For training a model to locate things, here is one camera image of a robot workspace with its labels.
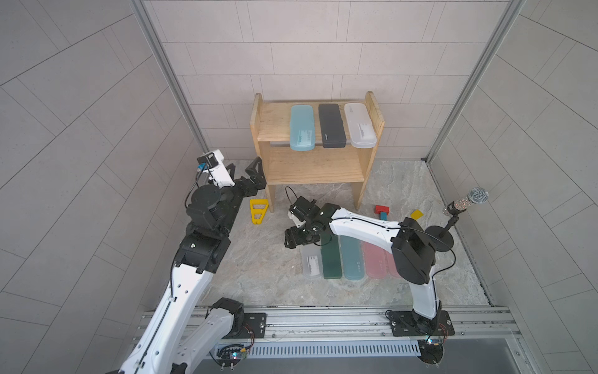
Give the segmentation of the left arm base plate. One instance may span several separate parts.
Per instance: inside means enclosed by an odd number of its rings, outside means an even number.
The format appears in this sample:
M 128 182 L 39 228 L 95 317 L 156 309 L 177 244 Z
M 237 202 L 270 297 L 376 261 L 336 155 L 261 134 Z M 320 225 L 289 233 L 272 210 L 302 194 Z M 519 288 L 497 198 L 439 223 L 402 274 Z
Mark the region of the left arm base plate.
M 233 330 L 224 337 L 224 340 L 262 339 L 266 333 L 266 322 L 266 313 L 246 313 L 242 322 L 235 320 Z

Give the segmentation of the black pencil case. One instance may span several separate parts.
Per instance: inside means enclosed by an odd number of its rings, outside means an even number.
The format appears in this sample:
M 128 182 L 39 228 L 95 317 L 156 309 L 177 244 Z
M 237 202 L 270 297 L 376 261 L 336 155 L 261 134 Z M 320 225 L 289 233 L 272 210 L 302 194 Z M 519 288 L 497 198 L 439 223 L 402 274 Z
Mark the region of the black pencil case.
M 324 148 L 345 148 L 347 137 L 338 104 L 320 104 L 319 121 Z

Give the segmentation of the light blue pencil case bottom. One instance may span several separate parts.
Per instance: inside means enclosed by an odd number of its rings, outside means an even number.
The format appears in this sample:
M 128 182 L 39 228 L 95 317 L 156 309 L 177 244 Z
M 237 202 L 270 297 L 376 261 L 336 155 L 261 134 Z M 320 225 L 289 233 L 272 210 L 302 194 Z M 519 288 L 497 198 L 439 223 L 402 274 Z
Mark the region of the light blue pencil case bottom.
M 361 241 L 349 236 L 339 237 L 344 277 L 349 281 L 360 281 L 365 277 L 364 256 Z

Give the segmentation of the pink pencil case plain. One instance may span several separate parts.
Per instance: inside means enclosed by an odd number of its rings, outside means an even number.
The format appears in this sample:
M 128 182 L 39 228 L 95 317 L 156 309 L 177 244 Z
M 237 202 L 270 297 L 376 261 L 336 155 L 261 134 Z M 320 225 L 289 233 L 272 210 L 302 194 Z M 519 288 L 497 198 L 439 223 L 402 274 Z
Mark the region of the pink pencil case plain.
M 368 277 L 383 279 L 387 275 L 386 251 L 371 243 L 362 243 L 364 267 Z

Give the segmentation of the light teal pencil case top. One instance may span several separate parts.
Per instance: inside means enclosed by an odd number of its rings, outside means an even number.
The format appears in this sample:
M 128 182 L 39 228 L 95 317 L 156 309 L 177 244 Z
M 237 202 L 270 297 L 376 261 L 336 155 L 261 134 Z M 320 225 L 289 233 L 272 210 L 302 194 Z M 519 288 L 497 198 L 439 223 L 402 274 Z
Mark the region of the light teal pencil case top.
M 313 108 L 299 104 L 291 107 L 290 146 L 293 151 L 312 151 L 316 144 Z

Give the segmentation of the dark green pencil case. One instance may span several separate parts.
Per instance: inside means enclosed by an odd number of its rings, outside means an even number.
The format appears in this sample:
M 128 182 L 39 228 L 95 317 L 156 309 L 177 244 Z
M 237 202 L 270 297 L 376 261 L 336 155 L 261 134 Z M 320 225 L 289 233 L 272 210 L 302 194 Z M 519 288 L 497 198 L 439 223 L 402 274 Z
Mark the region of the dark green pencil case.
M 338 237 L 327 232 L 323 232 L 320 237 L 323 277 L 333 280 L 341 279 L 343 270 Z

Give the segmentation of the clear white pencil case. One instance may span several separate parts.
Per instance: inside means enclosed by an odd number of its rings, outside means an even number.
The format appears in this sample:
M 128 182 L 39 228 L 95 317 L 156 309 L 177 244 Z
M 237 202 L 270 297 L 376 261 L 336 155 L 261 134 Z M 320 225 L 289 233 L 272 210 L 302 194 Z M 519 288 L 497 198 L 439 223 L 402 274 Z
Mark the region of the clear white pencil case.
M 319 246 L 314 244 L 301 247 L 303 274 L 308 280 L 323 277 L 322 254 Z
M 358 149 L 374 148 L 378 142 L 367 107 L 362 103 L 344 105 L 351 145 Z

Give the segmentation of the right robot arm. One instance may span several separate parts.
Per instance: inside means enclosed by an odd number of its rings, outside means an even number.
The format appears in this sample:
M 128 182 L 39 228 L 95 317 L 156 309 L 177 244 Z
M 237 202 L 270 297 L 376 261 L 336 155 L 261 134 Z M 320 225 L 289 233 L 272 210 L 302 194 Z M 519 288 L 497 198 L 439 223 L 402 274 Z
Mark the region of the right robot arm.
M 302 196 L 290 205 L 288 217 L 294 222 L 294 226 L 285 231 L 288 249 L 315 243 L 327 232 L 355 238 L 390 253 L 400 277 L 410 283 L 414 315 L 425 320 L 436 318 L 440 301 L 433 281 L 435 255 L 449 248 L 439 238 L 429 235 L 416 220 L 382 221 L 336 204 L 320 208 L 314 200 Z

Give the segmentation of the pink pencil case with label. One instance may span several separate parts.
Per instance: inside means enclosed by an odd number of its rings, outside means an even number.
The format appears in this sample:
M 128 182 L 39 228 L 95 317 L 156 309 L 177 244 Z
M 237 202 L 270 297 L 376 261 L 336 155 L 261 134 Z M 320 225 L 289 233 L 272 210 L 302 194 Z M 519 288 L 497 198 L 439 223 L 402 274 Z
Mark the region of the pink pencil case with label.
M 385 251 L 385 250 L 383 252 L 386 257 L 386 265 L 387 265 L 387 271 L 388 271 L 389 275 L 392 277 L 395 277 L 395 278 L 401 278 L 401 276 L 399 275 L 399 273 L 397 271 L 395 260 L 394 260 L 392 253 Z

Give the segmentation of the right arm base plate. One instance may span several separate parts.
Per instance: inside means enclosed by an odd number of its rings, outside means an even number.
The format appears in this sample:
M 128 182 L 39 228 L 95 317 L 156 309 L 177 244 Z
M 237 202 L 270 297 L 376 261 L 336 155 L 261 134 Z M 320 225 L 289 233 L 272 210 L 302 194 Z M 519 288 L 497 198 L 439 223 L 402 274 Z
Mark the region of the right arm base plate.
M 390 323 L 394 337 L 448 337 L 455 335 L 453 322 L 445 310 L 437 312 L 434 319 L 419 316 L 414 311 L 390 309 L 386 310 L 385 317 Z

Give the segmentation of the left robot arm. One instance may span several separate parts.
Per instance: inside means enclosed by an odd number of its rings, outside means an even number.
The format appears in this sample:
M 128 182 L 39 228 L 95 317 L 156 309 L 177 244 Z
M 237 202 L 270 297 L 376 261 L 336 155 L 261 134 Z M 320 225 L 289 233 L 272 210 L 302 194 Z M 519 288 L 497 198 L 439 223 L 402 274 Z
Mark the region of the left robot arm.
M 120 373 L 192 373 L 222 338 L 242 328 L 243 305 L 222 298 L 193 333 L 183 336 L 230 246 L 243 200 L 266 188 L 263 161 L 257 157 L 240 178 L 218 151 L 202 155 L 198 163 L 197 175 L 206 180 L 195 184 L 185 198 L 191 221 L 172 260 L 168 286 Z

